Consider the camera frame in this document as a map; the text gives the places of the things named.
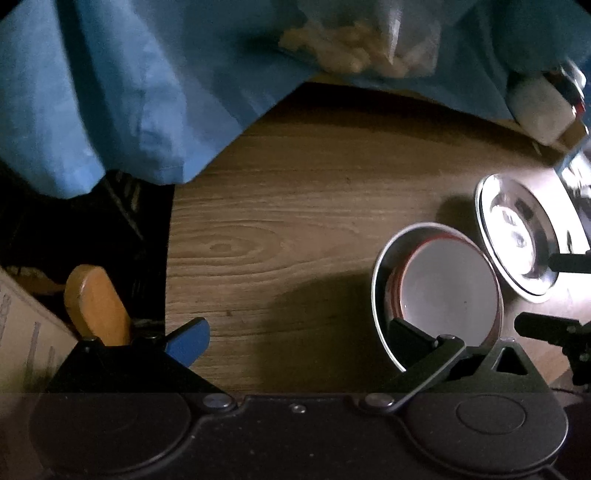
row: bolt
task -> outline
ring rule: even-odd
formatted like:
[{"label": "bolt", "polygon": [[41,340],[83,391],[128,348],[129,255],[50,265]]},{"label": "bolt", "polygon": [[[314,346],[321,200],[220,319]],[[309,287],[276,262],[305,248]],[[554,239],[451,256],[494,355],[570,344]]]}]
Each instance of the bolt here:
[{"label": "bolt", "polygon": [[306,413],[306,407],[299,403],[292,403],[290,405],[290,410],[292,413]]},{"label": "bolt", "polygon": [[223,410],[233,403],[234,399],[225,393],[210,393],[203,397],[203,405],[212,410]]},{"label": "bolt", "polygon": [[387,393],[369,393],[365,396],[365,404],[376,410],[383,410],[394,405],[394,399]]}]

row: plastic bag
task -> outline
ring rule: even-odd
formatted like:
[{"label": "plastic bag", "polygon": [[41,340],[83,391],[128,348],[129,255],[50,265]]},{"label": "plastic bag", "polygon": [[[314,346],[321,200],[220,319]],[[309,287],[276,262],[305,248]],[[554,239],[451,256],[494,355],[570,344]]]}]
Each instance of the plastic bag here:
[{"label": "plastic bag", "polygon": [[337,74],[427,76],[437,66],[441,0],[299,0],[307,22],[279,47]]}]

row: blue fabric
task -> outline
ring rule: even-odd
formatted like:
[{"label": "blue fabric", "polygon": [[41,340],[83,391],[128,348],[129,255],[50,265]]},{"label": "blue fabric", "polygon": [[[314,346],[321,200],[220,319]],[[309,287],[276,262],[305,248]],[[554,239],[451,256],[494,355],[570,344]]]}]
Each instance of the blue fabric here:
[{"label": "blue fabric", "polygon": [[[591,15],[573,0],[443,7],[432,77],[348,80],[510,118],[509,70],[578,61],[591,44]],[[23,0],[0,22],[0,158],[57,197],[88,192],[112,168],[189,181],[316,73],[274,49],[304,20],[297,0]]]}]

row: metal plate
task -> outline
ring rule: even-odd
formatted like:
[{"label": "metal plate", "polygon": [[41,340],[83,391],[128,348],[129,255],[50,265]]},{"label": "metal plate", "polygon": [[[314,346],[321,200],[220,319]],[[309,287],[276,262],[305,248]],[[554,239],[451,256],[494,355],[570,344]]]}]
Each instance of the metal plate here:
[{"label": "metal plate", "polygon": [[505,281],[526,300],[546,301],[558,280],[548,259],[560,248],[536,197],[521,183],[497,174],[479,182],[475,207],[484,246]]}]

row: wooden table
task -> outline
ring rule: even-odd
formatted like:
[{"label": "wooden table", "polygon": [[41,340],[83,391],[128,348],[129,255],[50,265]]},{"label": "wooden table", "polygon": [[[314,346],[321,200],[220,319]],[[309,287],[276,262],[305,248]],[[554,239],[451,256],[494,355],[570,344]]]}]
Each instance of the wooden table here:
[{"label": "wooden table", "polygon": [[[193,370],[228,391],[357,391],[394,369],[374,331],[369,276],[396,231],[436,220],[475,237],[472,195],[509,172],[547,208],[562,243],[588,248],[551,166],[560,156],[503,127],[420,100],[306,85],[250,127],[174,199],[166,319],[212,327]],[[586,321],[591,275],[564,275],[523,310]],[[520,339],[546,380],[556,347]]]}]

